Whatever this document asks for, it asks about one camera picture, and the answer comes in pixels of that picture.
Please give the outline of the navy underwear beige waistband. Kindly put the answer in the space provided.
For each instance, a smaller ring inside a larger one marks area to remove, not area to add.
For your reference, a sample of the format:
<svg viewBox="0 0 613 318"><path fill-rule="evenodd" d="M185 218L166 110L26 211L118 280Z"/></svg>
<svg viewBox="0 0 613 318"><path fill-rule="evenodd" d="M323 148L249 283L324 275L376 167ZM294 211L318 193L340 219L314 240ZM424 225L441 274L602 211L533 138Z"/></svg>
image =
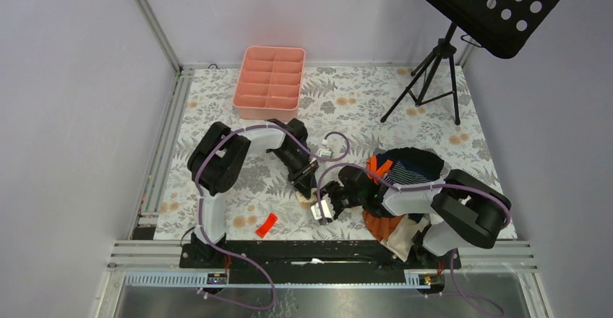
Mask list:
<svg viewBox="0 0 613 318"><path fill-rule="evenodd" d="M312 188L310 197L305 197L301 192L296 191L295 193L299 206L303 209L309 208L312 204L317 201L317 189Z"/></svg>

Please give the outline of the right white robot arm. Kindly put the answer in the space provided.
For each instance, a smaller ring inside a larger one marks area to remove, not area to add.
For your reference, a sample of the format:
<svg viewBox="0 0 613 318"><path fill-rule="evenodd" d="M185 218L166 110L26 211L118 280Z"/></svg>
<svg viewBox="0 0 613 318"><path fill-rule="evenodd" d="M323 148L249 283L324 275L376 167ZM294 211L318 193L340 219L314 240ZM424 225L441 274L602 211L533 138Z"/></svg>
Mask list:
<svg viewBox="0 0 613 318"><path fill-rule="evenodd" d="M315 192L313 218L334 221L348 208L362 207L377 218L437 215L440 222L418 237L414 257L432 269L443 255L458 247L491 249L510 223L510 200L465 171L452 169L446 177L420 184L398 184L354 164L341 164L338 180Z"/></svg>

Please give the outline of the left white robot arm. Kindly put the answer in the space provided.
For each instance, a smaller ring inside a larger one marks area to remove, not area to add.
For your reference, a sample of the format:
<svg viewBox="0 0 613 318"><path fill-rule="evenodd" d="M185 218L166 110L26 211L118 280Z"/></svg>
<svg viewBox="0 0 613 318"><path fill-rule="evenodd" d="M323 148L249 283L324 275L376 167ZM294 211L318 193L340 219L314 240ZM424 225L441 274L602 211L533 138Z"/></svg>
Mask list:
<svg viewBox="0 0 613 318"><path fill-rule="evenodd" d="M287 124L271 119L235 131L217 121L206 131L187 162L200 194L192 242L200 244L196 257L204 266L214 268L223 261L225 195L238 180L248 155L272 153L286 167L288 183L305 197L312 195L319 164L307 147L307 137L298 119Z"/></svg>

